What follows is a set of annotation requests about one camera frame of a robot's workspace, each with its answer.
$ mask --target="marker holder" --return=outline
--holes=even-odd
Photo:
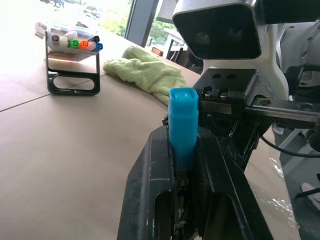
[[[93,96],[100,92],[100,56],[99,53],[93,53],[87,57],[95,55],[95,66],[96,73],[90,72],[77,72],[77,71],[66,71],[52,69],[49,67],[49,55],[48,55],[48,33],[45,32],[45,63],[46,63],[46,72],[47,72],[47,88],[48,91],[55,95],[76,95],[76,96]],[[81,49],[72,49],[73,51],[83,51]],[[54,80],[56,77],[69,77],[69,78],[78,78],[78,79],[90,79],[93,81],[94,87],[91,90],[83,89],[69,89],[69,88],[59,88],[55,85]]]

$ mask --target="green towel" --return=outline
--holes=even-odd
[[[143,91],[169,104],[169,90],[187,86],[180,68],[166,64],[142,48],[131,46],[121,59],[107,61],[102,66],[106,74],[134,82]]]

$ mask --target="green marker cap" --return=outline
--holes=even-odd
[[[79,47],[79,41],[78,40],[68,41],[68,47],[76,49],[77,47]]]

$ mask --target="black stand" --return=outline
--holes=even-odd
[[[45,62],[46,62],[46,72],[47,72],[47,88],[48,91],[56,95],[78,95],[78,96],[93,96],[100,92],[100,58],[99,53],[95,57],[96,61],[96,73],[89,72],[77,72],[77,71],[65,71],[58,69],[51,69],[49,67],[48,58],[48,34],[45,32]],[[59,88],[54,84],[54,79],[56,77],[69,77],[69,78],[79,78],[79,79],[90,79],[93,81],[94,87],[91,90],[83,89],[68,89]]]

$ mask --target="orange marker cap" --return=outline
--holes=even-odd
[[[89,46],[89,42],[87,40],[82,40],[79,44],[79,49],[86,49]]]

